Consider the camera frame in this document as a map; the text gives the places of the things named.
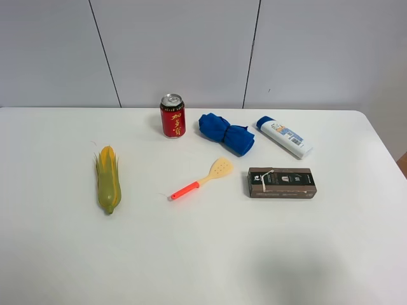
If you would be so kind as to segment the toy corn cob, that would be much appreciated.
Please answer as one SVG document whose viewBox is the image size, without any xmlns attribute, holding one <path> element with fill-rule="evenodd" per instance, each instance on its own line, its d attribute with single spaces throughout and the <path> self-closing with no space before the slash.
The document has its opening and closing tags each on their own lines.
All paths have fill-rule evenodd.
<svg viewBox="0 0 407 305">
<path fill-rule="evenodd" d="M 105 214 L 111 215 L 121 201 L 119 162 L 111 146 L 95 155 L 95 169 L 99 205 Z"/>
</svg>

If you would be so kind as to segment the brown carton box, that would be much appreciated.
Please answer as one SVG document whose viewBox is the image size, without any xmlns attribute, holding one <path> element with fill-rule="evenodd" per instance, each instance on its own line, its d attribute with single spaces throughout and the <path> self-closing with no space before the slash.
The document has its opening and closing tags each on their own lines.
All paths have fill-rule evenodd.
<svg viewBox="0 0 407 305">
<path fill-rule="evenodd" d="M 317 193 L 309 168 L 250 167 L 247 180 L 251 198 L 312 199 Z"/>
</svg>

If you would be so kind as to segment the yellow spatula red handle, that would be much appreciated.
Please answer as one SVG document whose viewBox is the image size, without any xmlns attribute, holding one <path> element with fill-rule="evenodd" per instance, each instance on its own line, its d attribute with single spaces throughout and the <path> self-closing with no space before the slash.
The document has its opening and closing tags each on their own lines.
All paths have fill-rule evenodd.
<svg viewBox="0 0 407 305">
<path fill-rule="evenodd" d="M 213 165 L 211 166 L 209 173 L 206 177 L 195 181 L 188 186 L 178 190 L 174 194 L 170 196 L 171 200 L 176 200 L 180 198 L 181 196 L 184 196 L 185 194 L 189 193 L 190 191 L 193 191 L 194 189 L 198 189 L 202 187 L 205 183 L 207 183 L 210 180 L 213 179 L 220 179 L 222 177 L 227 176 L 233 171 L 233 164 L 230 160 L 226 158 L 219 158 L 217 159 Z"/>
</svg>

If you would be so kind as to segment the red soda can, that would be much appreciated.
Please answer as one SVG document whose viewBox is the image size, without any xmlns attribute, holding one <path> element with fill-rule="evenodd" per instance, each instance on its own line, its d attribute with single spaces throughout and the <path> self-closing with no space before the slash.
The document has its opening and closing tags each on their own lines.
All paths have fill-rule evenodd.
<svg viewBox="0 0 407 305">
<path fill-rule="evenodd" d="M 160 102 L 160 112 L 166 137 L 178 138 L 185 134 L 185 105 L 180 95 L 166 94 Z"/>
</svg>

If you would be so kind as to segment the white lotion bottle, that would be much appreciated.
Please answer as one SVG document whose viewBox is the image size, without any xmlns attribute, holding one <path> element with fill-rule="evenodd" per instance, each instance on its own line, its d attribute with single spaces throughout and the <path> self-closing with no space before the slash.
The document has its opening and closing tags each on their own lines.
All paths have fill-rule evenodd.
<svg viewBox="0 0 407 305">
<path fill-rule="evenodd" d="M 303 137 L 273 118 L 263 116 L 256 123 L 257 128 L 276 143 L 299 159 L 305 158 L 313 149 Z"/>
</svg>

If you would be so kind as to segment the blue rolled cloth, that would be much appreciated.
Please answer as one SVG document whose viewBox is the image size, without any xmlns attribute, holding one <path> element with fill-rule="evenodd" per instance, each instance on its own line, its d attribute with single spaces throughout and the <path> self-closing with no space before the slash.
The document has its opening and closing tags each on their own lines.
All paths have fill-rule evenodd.
<svg viewBox="0 0 407 305">
<path fill-rule="evenodd" d="M 247 130 L 247 126 L 231 125 L 213 113 L 203 114 L 198 125 L 205 137 L 225 145 L 239 156 L 244 156 L 254 145 L 254 134 Z"/>
</svg>

